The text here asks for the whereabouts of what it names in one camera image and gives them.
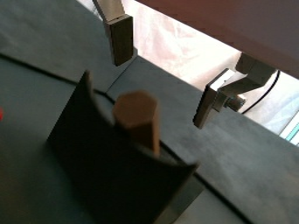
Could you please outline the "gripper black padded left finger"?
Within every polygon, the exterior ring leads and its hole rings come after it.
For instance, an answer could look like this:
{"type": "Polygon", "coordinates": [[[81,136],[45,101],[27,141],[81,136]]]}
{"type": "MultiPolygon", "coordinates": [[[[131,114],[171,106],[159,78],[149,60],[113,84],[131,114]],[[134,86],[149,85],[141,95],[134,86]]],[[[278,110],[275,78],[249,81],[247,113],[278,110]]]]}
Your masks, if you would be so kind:
{"type": "Polygon", "coordinates": [[[134,17],[126,14],[122,0],[93,0],[103,19],[114,64],[123,65],[134,56],[134,17]]]}

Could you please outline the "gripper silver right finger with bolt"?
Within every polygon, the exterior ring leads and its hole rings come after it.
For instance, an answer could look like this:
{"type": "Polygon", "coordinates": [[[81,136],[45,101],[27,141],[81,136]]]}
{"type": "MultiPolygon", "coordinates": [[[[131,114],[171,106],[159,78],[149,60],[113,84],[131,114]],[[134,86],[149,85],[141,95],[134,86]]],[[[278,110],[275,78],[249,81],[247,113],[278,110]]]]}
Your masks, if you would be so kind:
{"type": "Polygon", "coordinates": [[[223,108],[239,111],[247,101],[243,94],[262,88],[275,71],[274,67],[242,53],[235,69],[226,68],[206,85],[193,118],[194,125],[202,129],[223,108]]]}

